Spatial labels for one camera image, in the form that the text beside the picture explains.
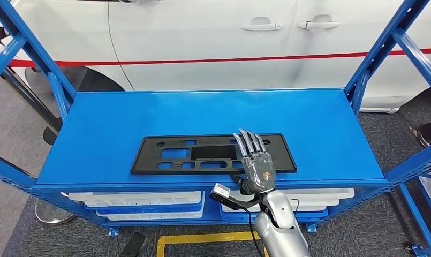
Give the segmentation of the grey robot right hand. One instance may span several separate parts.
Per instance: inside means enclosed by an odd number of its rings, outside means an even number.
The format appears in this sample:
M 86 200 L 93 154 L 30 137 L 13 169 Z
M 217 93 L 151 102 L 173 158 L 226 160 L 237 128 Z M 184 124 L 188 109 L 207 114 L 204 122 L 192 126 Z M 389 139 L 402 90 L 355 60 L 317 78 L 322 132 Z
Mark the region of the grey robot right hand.
M 241 188 L 242 194 L 252 195 L 274 190 L 276 170 L 262 138 L 242 128 L 233 136 L 242 155 L 241 163 L 246 177 L 232 175 L 231 178 Z

